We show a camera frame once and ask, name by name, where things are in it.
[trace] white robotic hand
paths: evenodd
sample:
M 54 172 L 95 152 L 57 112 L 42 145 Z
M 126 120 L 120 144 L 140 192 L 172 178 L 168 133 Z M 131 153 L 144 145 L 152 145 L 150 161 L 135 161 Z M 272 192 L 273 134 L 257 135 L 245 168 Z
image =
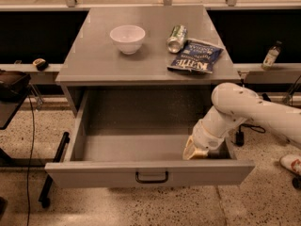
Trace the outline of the white robotic hand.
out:
M 253 90 L 232 83 L 217 86 L 212 102 L 212 108 L 188 138 L 184 160 L 218 152 L 229 131 L 246 120 L 255 121 L 301 149 L 301 109 L 264 101 Z

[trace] drawer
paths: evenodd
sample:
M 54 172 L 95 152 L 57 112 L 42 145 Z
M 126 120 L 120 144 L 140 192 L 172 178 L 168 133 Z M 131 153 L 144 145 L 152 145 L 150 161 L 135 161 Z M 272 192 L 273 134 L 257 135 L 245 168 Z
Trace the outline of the drawer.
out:
M 46 171 L 61 187 L 238 185 L 254 169 L 226 140 L 216 158 L 182 160 L 210 91 L 190 87 L 87 88 L 71 140 Z

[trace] speckled floor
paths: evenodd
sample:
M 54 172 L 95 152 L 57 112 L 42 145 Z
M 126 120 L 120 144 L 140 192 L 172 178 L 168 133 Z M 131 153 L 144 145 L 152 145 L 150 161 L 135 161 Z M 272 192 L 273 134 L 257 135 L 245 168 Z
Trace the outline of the speckled floor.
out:
M 66 103 L 46 103 L 35 111 L 34 157 L 53 157 L 63 132 L 71 132 L 74 117 Z M 301 190 L 293 176 L 279 165 L 295 147 L 266 134 L 244 129 L 245 146 L 235 148 L 238 159 L 254 160 L 256 168 L 239 186 L 62 189 L 52 186 L 51 205 L 38 202 L 45 179 L 43 169 L 29 176 L 29 225 L 301 225 Z M 0 145 L 11 156 L 28 157 L 32 115 L 28 103 L 7 130 Z M 27 221 L 26 169 L 0 169 L 0 197 L 8 201 L 1 226 Z

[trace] drawer handle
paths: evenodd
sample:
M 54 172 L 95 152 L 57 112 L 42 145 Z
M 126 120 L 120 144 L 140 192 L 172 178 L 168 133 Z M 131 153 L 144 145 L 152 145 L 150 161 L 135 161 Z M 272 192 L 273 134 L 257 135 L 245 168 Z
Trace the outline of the drawer handle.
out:
M 136 172 L 135 180 L 140 184 L 163 184 L 168 181 L 168 171 L 166 171 L 166 178 L 163 180 L 141 180 L 139 179 L 139 172 Z

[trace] glass bottle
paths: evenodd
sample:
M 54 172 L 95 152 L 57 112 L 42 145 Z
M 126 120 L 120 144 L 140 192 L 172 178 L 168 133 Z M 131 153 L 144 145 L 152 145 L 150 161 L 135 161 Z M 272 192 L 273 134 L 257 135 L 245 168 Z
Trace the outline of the glass bottle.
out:
M 267 70 L 271 69 L 271 67 L 273 66 L 275 60 L 277 59 L 278 55 L 281 52 L 281 44 L 282 44 L 282 42 L 276 41 L 276 43 L 274 44 L 274 46 L 272 46 L 269 49 L 269 51 L 268 51 L 268 53 L 267 53 L 267 55 L 266 55 L 266 57 L 265 57 L 262 65 L 261 65 L 261 67 L 264 70 L 267 71 Z

